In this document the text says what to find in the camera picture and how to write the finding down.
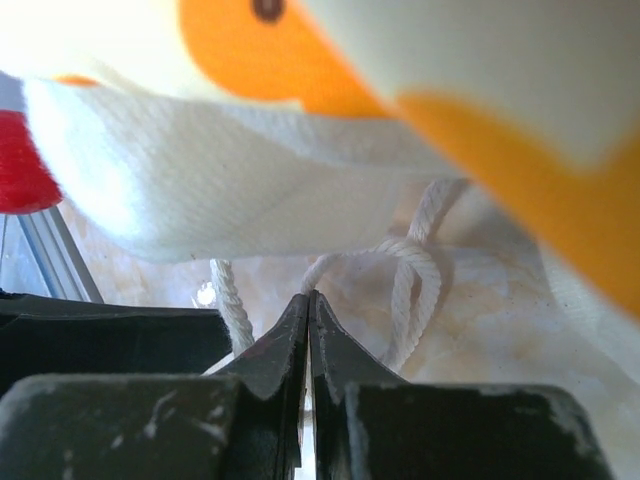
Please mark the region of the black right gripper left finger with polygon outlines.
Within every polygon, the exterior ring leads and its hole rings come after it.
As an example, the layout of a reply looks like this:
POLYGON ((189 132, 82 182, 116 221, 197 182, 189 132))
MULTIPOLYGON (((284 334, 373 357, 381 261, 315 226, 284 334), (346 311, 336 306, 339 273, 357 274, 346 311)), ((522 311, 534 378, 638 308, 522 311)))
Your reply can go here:
POLYGON ((41 374, 1 390, 5 479, 291 479, 308 299, 200 374, 41 374))

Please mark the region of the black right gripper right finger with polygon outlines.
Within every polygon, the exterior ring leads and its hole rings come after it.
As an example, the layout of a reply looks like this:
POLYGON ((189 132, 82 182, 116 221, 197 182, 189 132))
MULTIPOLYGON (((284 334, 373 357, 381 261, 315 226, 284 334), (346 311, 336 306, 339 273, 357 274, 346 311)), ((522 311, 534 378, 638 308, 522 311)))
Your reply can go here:
POLYGON ((540 384, 411 383, 309 300, 320 479, 609 479, 586 411, 540 384))

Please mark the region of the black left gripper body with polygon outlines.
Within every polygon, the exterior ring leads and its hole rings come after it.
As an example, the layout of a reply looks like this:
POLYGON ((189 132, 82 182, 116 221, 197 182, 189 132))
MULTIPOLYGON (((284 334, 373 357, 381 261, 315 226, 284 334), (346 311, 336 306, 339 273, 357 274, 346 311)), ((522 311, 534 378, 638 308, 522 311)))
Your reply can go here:
POLYGON ((231 352, 215 310, 1 295, 1 390, 41 374, 200 374, 231 352))

